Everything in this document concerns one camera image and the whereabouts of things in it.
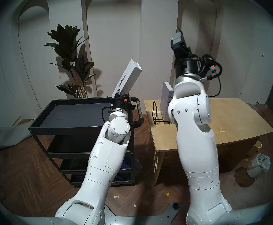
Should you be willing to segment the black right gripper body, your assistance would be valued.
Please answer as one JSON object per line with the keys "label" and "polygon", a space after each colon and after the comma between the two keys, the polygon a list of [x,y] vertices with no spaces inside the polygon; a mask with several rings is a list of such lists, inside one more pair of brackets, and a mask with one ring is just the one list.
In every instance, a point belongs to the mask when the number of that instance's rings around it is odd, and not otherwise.
{"label": "black right gripper body", "polygon": [[185,46],[183,47],[174,47],[174,68],[175,68],[175,77],[185,75],[187,73],[196,74],[200,77],[205,77],[209,68],[206,67],[208,62],[202,60],[185,60],[185,58],[195,58],[198,56],[193,54],[190,51],[190,48]]}

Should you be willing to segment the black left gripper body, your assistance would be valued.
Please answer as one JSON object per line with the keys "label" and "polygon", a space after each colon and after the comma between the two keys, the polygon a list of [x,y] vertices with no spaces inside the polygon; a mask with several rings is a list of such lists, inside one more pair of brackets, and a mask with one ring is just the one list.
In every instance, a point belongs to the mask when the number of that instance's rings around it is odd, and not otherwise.
{"label": "black left gripper body", "polygon": [[131,97],[130,99],[122,99],[121,97],[117,97],[115,98],[115,101],[114,102],[110,102],[111,105],[111,109],[110,111],[112,110],[125,110],[125,111],[128,111],[128,110],[134,110],[136,108],[135,105],[133,105],[131,103]]}

